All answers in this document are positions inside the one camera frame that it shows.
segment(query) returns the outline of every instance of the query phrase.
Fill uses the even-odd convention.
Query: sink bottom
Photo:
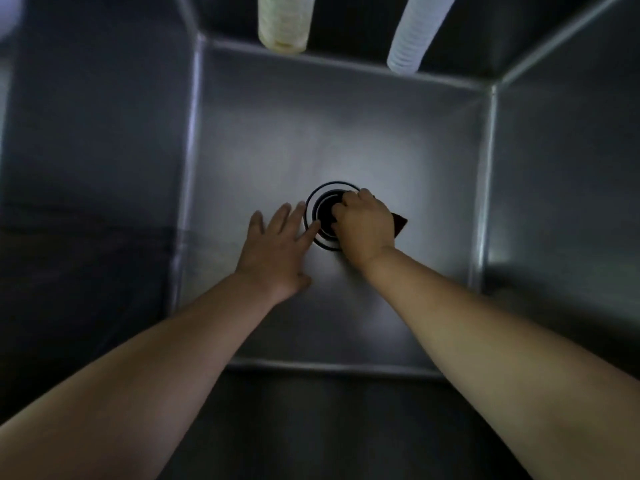
[[[181,304],[233,272],[256,209],[268,219],[336,180],[408,219],[398,249],[467,282],[485,92],[310,60],[205,51]],[[314,244],[305,272],[313,286],[276,307],[236,363],[435,370],[340,252]]]

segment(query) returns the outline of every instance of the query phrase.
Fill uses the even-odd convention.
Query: person's left hand
[[[311,278],[302,273],[302,261],[320,230],[320,221],[311,224],[308,231],[298,237],[305,210],[305,203],[300,202],[289,215],[291,205],[286,203],[266,229],[260,212],[254,213],[249,222],[236,273],[251,278],[265,290],[273,305],[311,284]]]

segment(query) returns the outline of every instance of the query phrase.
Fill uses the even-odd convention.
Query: sink drain
[[[335,222],[335,217],[331,208],[342,201],[342,194],[345,192],[359,192],[360,189],[347,182],[329,182],[320,185],[311,192],[307,199],[307,212],[305,214],[305,229],[309,229],[309,224],[320,220],[320,231],[314,242],[322,249],[328,251],[340,251],[340,243],[335,236],[331,224]]]

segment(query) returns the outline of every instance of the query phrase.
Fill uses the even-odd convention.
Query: hand
[[[251,278],[265,290],[273,306],[311,285],[311,278],[302,274],[302,261],[320,230],[320,221],[297,238],[305,210],[305,203],[300,202],[289,215],[291,206],[286,203],[275,213],[267,229],[260,212],[254,213],[249,222],[236,273]]]
[[[386,248],[394,248],[394,217],[367,189],[345,192],[332,208],[332,225],[350,263],[361,272]]]

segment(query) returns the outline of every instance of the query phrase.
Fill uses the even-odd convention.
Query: person's right arm
[[[640,478],[640,382],[396,250],[368,190],[333,214],[349,261],[533,478]]]

